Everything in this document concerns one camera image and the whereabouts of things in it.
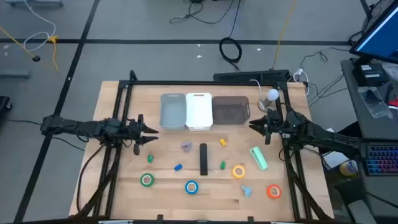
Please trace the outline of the backlit computer keyboard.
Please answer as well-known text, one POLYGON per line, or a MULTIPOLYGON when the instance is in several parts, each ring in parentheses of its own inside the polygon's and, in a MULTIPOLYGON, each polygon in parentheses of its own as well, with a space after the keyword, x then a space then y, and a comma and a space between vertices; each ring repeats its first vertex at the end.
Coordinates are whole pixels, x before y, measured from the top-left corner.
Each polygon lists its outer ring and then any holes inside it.
POLYGON ((368 176, 398 175, 397 144, 368 144, 363 157, 368 176))

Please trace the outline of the yellow tape roll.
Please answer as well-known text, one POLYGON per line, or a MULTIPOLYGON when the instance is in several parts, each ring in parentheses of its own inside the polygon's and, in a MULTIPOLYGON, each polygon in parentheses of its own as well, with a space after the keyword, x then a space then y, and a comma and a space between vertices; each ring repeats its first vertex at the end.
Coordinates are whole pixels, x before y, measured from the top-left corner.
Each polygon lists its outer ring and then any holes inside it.
POLYGON ((232 168, 231 173, 235 179, 242 179, 246 175, 246 168, 243 165, 238 164, 232 168))

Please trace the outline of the white paper box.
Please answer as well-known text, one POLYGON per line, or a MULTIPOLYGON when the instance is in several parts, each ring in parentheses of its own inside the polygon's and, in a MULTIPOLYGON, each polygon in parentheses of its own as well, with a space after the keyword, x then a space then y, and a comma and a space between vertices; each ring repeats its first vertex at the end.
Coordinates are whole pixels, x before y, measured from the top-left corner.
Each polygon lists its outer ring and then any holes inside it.
POLYGON ((344 154, 336 151, 328 151, 322 154, 324 164, 328 170, 333 169, 349 160, 344 154))

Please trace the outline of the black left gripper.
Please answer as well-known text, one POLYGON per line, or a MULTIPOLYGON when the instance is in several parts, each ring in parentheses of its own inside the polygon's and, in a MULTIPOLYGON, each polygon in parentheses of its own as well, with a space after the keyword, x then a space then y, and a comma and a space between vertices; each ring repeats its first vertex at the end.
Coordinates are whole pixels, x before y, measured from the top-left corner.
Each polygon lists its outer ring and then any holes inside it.
POLYGON ((137 119, 127 119, 129 121, 129 124, 127 126, 128 134, 131 140, 134 140, 134 147, 133 147, 133 153, 135 155, 140 154, 140 146, 143 146, 144 144, 157 140, 158 137, 156 136, 143 136, 143 133, 149 133, 149 134, 157 134, 159 133, 158 131, 147 127, 144 125, 144 115, 139 114, 137 119))

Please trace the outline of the mint green stapler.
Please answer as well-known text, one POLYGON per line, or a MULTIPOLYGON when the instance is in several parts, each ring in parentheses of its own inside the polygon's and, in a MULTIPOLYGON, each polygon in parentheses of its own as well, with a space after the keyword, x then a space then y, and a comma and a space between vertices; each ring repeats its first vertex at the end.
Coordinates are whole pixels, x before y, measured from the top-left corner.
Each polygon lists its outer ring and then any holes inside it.
POLYGON ((258 146, 251 148, 249 151, 254 160, 256 161, 257 165, 259 166, 260 170, 268 169, 268 164, 265 160, 265 157, 263 156, 262 151, 258 146))

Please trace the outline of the yellow wipes canister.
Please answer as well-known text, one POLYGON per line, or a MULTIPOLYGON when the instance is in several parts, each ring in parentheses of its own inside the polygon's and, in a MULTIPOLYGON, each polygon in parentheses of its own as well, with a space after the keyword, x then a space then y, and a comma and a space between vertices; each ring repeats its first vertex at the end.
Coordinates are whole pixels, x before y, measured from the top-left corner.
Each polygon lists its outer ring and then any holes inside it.
POLYGON ((339 165, 339 170, 342 175, 352 177, 359 173, 358 164, 354 160, 348 160, 339 165))

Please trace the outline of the white bulb lamp wooden base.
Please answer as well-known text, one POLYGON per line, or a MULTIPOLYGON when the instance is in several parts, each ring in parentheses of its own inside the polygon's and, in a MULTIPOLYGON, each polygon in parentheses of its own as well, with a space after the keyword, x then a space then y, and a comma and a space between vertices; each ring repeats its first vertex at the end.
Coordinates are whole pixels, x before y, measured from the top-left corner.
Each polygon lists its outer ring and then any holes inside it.
POLYGON ((276 89, 270 89, 265 96, 260 91, 260 98, 257 102, 259 109, 263 112, 267 111, 267 108, 279 98, 279 91, 276 89))

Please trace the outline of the white plastic bin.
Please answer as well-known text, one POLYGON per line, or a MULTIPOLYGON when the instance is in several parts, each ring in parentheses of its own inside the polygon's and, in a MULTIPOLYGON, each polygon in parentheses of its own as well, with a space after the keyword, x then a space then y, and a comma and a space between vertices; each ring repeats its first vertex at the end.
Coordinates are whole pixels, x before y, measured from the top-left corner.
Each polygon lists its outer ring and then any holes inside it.
POLYGON ((188 93, 186 95, 187 117, 185 125, 190 131, 208 131, 213 125, 212 95, 188 93))

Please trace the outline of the green tape roll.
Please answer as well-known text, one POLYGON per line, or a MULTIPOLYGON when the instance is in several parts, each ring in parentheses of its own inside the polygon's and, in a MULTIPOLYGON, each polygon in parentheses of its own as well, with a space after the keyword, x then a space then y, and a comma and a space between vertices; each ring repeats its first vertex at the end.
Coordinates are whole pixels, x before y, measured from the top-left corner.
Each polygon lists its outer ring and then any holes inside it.
POLYGON ((144 187, 151 187, 154 184, 155 178, 150 173, 145 173, 140 178, 140 183, 144 187))

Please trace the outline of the grey furniture foot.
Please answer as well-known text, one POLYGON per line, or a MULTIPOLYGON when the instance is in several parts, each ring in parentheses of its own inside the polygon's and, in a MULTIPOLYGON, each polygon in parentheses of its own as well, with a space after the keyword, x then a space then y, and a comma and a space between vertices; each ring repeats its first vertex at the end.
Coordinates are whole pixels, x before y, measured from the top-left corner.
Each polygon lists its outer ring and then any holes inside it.
POLYGON ((20 4, 27 3, 29 6, 53 6, 63 7, 62 0, 5 0, 12 7, 16 7, 20 4))
POLYGON ((29 79, 30 72, 28 70, 0 70, 0 78, 29 79))

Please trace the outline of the black full-size stapler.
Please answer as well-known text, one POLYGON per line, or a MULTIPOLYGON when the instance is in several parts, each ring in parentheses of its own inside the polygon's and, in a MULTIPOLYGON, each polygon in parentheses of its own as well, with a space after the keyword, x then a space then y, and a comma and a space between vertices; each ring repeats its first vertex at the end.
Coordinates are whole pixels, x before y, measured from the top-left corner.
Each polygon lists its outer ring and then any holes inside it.
POLYGON ((200 175, 208 175, 207 144, 200 144, 200 175))

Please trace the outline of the black mini computer box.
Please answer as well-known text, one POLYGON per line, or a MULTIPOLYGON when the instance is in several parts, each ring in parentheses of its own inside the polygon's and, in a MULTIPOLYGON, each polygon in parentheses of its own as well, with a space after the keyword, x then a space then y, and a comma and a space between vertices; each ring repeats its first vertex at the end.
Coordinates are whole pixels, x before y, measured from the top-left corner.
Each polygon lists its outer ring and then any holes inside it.
POLYGON ((358 65, 353 74, 358 86, 382 86, 389 81, 389 75, 380 63, 358 65))

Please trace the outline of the black computer monitor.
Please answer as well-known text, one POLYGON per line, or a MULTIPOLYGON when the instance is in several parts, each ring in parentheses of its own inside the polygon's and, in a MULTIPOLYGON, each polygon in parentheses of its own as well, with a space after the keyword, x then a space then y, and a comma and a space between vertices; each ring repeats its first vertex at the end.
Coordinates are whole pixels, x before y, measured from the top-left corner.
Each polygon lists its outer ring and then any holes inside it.
POLYGON ((398 0, 388 5, 349 52, 398 64, 398 0))

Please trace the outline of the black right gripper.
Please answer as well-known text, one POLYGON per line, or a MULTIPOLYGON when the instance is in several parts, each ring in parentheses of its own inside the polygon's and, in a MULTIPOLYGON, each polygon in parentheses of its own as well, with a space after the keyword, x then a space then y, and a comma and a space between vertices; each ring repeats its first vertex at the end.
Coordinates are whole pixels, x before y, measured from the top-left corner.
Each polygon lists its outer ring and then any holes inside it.
POLYGON ((271 143, 272 133, 280 134, 283 138, 288 136, 282 115, 272 109, 267 110, 266 116, 249 122, 250 128, 265 136, 265 145, 271 143))

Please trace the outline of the blue tape roll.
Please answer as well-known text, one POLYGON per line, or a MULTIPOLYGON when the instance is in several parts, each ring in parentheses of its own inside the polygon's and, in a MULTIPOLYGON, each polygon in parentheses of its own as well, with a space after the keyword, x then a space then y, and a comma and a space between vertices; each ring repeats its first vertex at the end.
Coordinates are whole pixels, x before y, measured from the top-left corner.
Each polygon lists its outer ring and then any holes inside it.
POLYGON ((198 192, 198 184, 194 180, 189 180, 185 184, 185 191, 189 195, 195 195, 198 192))

